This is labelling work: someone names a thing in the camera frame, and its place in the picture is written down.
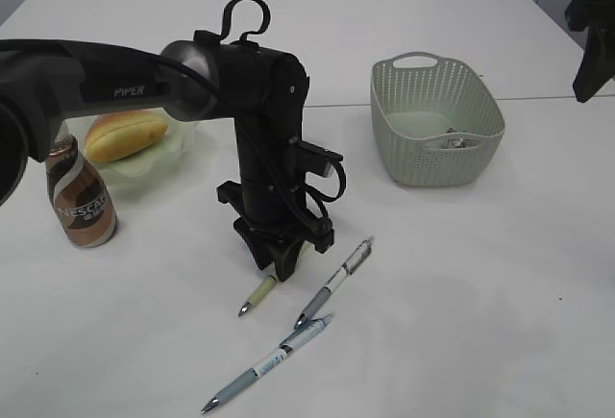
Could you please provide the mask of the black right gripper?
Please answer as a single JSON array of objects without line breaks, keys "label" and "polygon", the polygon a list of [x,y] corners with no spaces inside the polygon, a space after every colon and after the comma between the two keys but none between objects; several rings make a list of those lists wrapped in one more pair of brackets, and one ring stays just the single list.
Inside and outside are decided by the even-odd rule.
[{"label": "black right gripper", "polygon": [[614,78],[614,0],[571,0],[564,17],[568,29],[588,29],[583,58],[573,91],[586,103]]}]

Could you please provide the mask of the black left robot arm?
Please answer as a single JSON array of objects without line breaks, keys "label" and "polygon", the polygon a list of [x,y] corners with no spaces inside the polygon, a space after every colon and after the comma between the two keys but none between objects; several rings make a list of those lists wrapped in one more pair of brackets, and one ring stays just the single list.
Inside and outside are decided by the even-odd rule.
[{"label": "black left robot arm", "polygon": [[300,249],[333,244],[328,197],[307,173],[339,170],[342,158],[302,138],[309,79],[299,60],[241,39],[197,35],[158,54],[103,43],[5,39],[1,43],[1,195],[28,160],[47,159],[64,120],[160,107],[182,122],[231,118],[240,179],[217,189],[237,212],[235,230],[259,267],[285,280]]}]

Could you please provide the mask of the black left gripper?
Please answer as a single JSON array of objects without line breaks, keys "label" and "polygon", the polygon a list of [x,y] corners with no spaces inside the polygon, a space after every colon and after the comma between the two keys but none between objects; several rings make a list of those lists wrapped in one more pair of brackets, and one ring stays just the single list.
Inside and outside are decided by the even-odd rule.
[{"label": "black left gripper", "polygon": [[283,283],[295,272],[307,242],[319,253],[333,245],[332,221],[325,205],[334,198],[306,183],[298,164],[300,139],[278,148],[263,141],[237,141],[240,181],[217,187],[218,201],[239,214],[235,231],[250,250],[256,266],[274,263]]}]

